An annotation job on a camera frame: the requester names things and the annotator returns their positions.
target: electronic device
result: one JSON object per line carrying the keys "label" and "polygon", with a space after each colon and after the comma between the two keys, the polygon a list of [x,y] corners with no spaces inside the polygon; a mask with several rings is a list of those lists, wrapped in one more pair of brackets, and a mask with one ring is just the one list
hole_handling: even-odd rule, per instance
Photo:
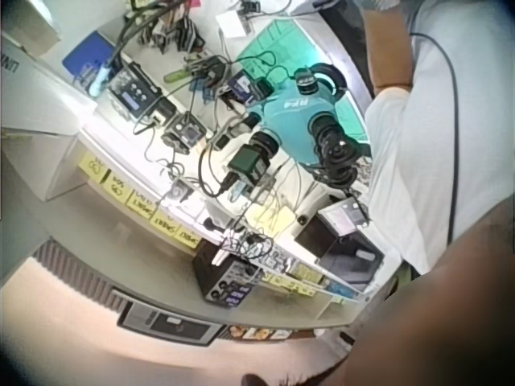
{"label": "electronic device", "polygon": [[206,136],[208,131],[193,114],[186,112],[166,123],[161,136],[164,144],[180,154],[190,154],[190,149]]}
{"label": "electronic device", "polygon": [[113,292],[128,300],[117,325],[121,328],[194,346],[209,346],[223,329],[223,325],[162,310],[132,297],[119,289]]}
{"label": "electronic device", "polygon": [[320,215],[307,223],[295,241],[318,257],[321,267],[356,290],[366,289],[384,258],[361,232],[339,236]]}
{"label": "electronic device", "polygon": [[252,76],[246,70],[241,70],[227,82],[227,85],[233,91],[236,101],[249,105],[254,102],[254,96],[250,91],[252,83]]}
{"label": "electronic device", "polygon": [[236,152],[227,167],[240,181],[256,187],[278,151],[279,145],[270,135],[258,132]]}
{"label": "electronic device", "polygon": [[248,127],[260,124],[261,130],[229,162],[240,181],[255,186],[281,147],[316,181],[343,191],[350,188],[358,175],[361,146],[338,123],[335,104],[346,93],[347,82],[336,67],[315,64],[300,68],[275,90],[266,79],[251,81],[247,89],[255,100],[247,109],[253,121]]}
{"label": "electronic device", "polygon": [[186,201],[192,195],[191,189],[184,181],[176,179],[166,193],[165,198],[172,206],[179,206],[182,202]]}
{"label": "electronic device", "polygon": [[177,110],[135,62],[124,67],[109,82],[108,90],[113,107],[126,121],[141,121],[146,117],[162,125]]}
{"label": "electronic device", "polygon": [[318,214],[339,237],[369,226],[365,208],[354,197],[321,209]]}
{"label": "electronic device", "polygon": [[262,271],[229,255],[220,265],[213,265],[220,247],[204,240],[193,259],[193,269],[205,300],[229,308],[238,307],[262,278]]}

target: floor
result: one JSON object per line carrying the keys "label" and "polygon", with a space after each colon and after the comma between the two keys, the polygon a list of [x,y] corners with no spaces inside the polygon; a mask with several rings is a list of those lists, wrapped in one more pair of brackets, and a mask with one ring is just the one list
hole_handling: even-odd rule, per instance
{"label": "floor", "polygon": [[273,345],[215,341],[209,348],[116,327],[117,314],[84,298],[29,259],[2,288],[2,345],[39,384],[239,385],[255,373],[270,386],[303,379],[339,356],[322,339]]}

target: sticker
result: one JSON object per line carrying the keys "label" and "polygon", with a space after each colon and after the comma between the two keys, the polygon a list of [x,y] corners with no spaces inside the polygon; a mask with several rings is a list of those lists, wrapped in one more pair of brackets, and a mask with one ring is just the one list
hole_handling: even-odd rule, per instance
{"label": "sticker", "polygon": [[157,211],[150,222],[156,229],[169,237],[173,237],[179,229],[179,224],[161,211]]}
{"label": "sticker", "polygon": [[315,296],[316,291],[314,289],[308,287],[307,285],[297,284],[297,286],[294,288],[301,295],[306,295],[306,296],[311,296],[311,297]]}
{"label": "sticker", "polygon": [[109,171],[109,168],[98,157],[89,152],[80,161],[79,168],[95,183],[101,183],[105,174]]}
{"label": "sticker", "polygon": [[148,220],[152,217],[157,208],[155,203],[138,191],[132,192],[126,206]]}
{"label": "sticker", "polygon": [[181,227],[179,227],[179,230],[174,235],[174,238],[179,240],[181,243],[186,244],[190,248],[196,248],[202,240],[202,237]]}
{"label": "sticker", "polygon": [[265,272],[265,275],[262,277],[262,281],[264,281],[265,283],[268,283],[271,279],[272,279],[272,273],[270,272]]}
{"label": "sticker", "polygon": [[123,179],[120,179],[112,171],[104,182],[104,190],[121,203],[126,203],[133,189]]}
{"label": "sticker", "polygon": [[297,283],[295,283],[291,279],[288,279],[288,278],[285,278],[285,277],[282,279],[282,286],[287,288],[287,289],[289,289],[289,290],[292,290],[295,287],[296,284]]}
{"label": "sticker", "polygon": [[277,287],[281,287],[282,286],[282,277],[280,277],[280,276],[272,277],[272,279],[270,280],[270,284],[276,285]]}

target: black cable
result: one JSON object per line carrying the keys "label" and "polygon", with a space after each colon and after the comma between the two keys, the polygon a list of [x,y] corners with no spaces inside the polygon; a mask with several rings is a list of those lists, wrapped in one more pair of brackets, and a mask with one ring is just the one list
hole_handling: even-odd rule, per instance
{"label": "black cable", "polygon": [[458,187],[459,187],[459,95],[458,95],[458,80],[456,78],[456,73],[454,66],[452,65],[451,58],[445,52],[443,47],[436,41],[436,39],[430,37],[426,34],[421,34],[418,32],[412,32],[411,36],[424,38],[432,42],[436,48],[441,52],[443,58],[447,62],[449,66],[449,70],[451,71],[452,78],[452,88],[454,93],[454,167],[453,172],[454,175],[452,177],[452,196],[451,196],[451,213],[449,215],[449,231],[447,234],[447,246],[451,245],[452,240],[454,238],[454,225],[455,225],[455,216],[456,216],[456,205],[458,202]]}
{"label": "black cable", "polygon": [[287,69],[286,67],[284,67],[284,66],[281,66],[281,65],[279,65],[279,66],[275,66],[275,67],[271,68],[271,69],[266,73],[266,75],[265,75],[265,79],[268,79],[268,77],[270,76],[270,74],[271,74],[272,72],[274,72],[274,70],[276,70],[276,69],[278,69],[278,68],[281,68],[281,69],[283,69],[283,70],[286,72],[286,78],[287,78],[287,79],[291,79],[291,75],[290,75],[290,72],[288,71],[288,69]]}
{"label": "black cable", "polygon": [[185,0],[174,0],[173,2],[170,2],[168,3],[165,7],[159,7],[159,10],[149,16],[148,18],[146,18],[145,20],[143,20],[143,22],[141,24],[139,24],[138,26],[136,26],[135,28],[133,28],[132,30],[130,30],[129,34],[125,37],[123,37],[121,39],[120,42],[117,43],[116,47],[114,48],[113,52],[111,53],[111,56],[107,59],[107,62],[105,64],[106,67],[109,67],[111,66],[111,64],[113,63],[114,60],[116,60],[116,58],[122,53],[122,50],[124,48],[124,46],[135,36],[137,35],[139,32],[141,32],[144,28],[146,28],[146,26],[148,26],[149,24],[151,24],[152,22],[154,22],[155,20],[157,20],[158,18],[160,18],[161,16],[163,16],[164,14],[167,14],[168,12],[170,12],[171,10],[173,10],[174,8],[177,8],[181,5],[183,5],[185,2]]}
{"label": "black cable", "polygon": [[190,102],[190,108],[187,111],[187,123],[190,123],[192,121],[192,111],[193,111],[193,105],[195,104],[195,95],[196,95],[196,88],[197,88],[198,83],[199,83],[199,78],[197,77],[197,78],[195,78],[195,85],[193,86],[192,101]]}
{"label": "black cable", "polygon": [[198,165],[198,170],[197,170],[198,175],[199,175],[199,185],[200,185],[200,189],[202,189],[202,191],[206,194],[207,197],[210,197],[212,199],[217,199],[218,197],[220,197],[221,195],[224,194],[224,191],[222,190],[222,188],[220,187],[220,190],[217,193],[213,193],[212,191],[209,191],[206,188],[206,184],[204,182],[204,179],[202,178],[202,161],[204,160],[204,156],[206,155],[206,152],[208,151],[208,147],[209,146],[205,146],[202,149],[202,152],[200,153],[200,156],[199,156],[199,165]]}
{"label": "black cable", "polygon": [[213,145],[211,144],[211,146],[209,146],[209,154],[208,154],[208,166],[209,166],[209,172],[211,173],[212,177],[215,179],[215,181],[221,185],[222,182],[218,179],[218,177],[215,175],[215,172],[214,170],[212,169],[212,165],[211,165],[211,154],[212,154],[212,148],[213,148]]}
{"label": "black cable", "polygon": [[142,129],[140,129],[138,131],[134,131],[133,134],[139,135],[141,133],[145,133],[148,129],[152,129],[153,127],[155,127],[155,122],[151,122],[148,125],[146,125],[145,127],[143,127]]}

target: cable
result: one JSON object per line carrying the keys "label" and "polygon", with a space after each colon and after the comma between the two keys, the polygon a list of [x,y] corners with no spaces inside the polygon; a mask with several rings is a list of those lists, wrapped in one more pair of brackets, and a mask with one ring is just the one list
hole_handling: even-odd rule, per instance
{"label": "cable", "polygon": [[293,207],[293,212],[296,213],[297,212],[297,209],[299,208],[299,205],[300,205],[300,195],[303,191],[303,178],[302,178],[302,175],[300,174],[300,168],[299,168],[299,163],[298,162],[295,162],[295,169],[297,169],[297,175],[299,176],[299,191],[297,192],[297,201],[295,201],[295,206]]}
{"label": "cable", "polygon": [[290,72],[288,71],[288,69],[287,69],[286,67],[284,67],[284,66],[281,66],[281,65],[279,65],[279,66],[275,66],[275,67],[271,68],[271,69],[266,73],[266,75],[265,75],[265,79],[268,79],[268,77],[270,76],[270,74],[271,74],[272,72],[274,72],[274,70],[276,70],[276,69],[278,69],[278,68],[281,68],[281,69],[283,69],[283,70],[286,72],[286,78],[287,78],[287,79],[291,79],[291,75],[290,75]]}
{"label": "cable", "polygon": [[213,144],[211,144],[209,146],[209,154],[208,154],[208,166],[209,166],[209,172],[211,173],[212,177],[215,179],[215,181],[218,183],[218,185],[221,185],[222,182],[217,178],[217,176],[215,175],[215,172],[213,171],[212,169],[212,164],[211,164],[211,155],[212,155],[212,148],[213,148]]}
{"label": "cable", "polygon": [[167,14],[168,12],[170,12],[171,10],[173,10],[174,8],[177,8],[181,5],[183,5],[185,2],[185,0],[175,0],[173,2],[170,2],[168,3],[165,7],[159,7],[159,10],[149,16],[148,18],[146,18],[145,20],[142,21],[141,24],[139,24],[138,26],[136,26],[135,28],[133,28],[130,33],[123,37],[120,42],[117,43],[116,47],[114,48],[113,52],[111,53],[111,56],[107,59],[107,61],[105,62],[105,67],[110,67],[111,64],[113,63],[113,61],[122,53],[122,50],[124,48],[124,46],[135,36],[137,35],[139,32],[141,32],[146,26],[148,26],[149,24],[151,24],[153,21],[157,20],[158,18],[160,18],[161,16],[163,16],[164,14]]}
{"label": "cable", "polygon": [[192,91],[192,101],[190,102],[190,108],[187,111],[187,123],[190,123],[191,119],[192,119],[193,105],[195,104],[196,88],[197,88],[197,85],[199,83],[199,78],[198,77],[195,78],[194,81],[195,81],[195,85],[193,86],[193,91]]}
{"label": "cable", "polygon": [[454,224],[456,217],[456,205],[458,202],[458,188],[459,188],[459,95],[458,95],[458,80],[456,78],[456,73],[454,66],[452,65],[451,58],[443,49],[443,47],[436,41],[436,39],[430,37],[426,34],[421,34],[418,32],[412,32],[411,36],[424,38],[432,42],[436,48],[443,55],[443,58],[447,62],[449,66],[449,70],[451,71],[452,78],[452,88],[454,93],[454,167],[453,167],[453,177],[452,177],[452,195],[451,195],[451,212],[449,214],[449,230],[447,233],[447,246],[451,245],[452,240],[454,238]]}

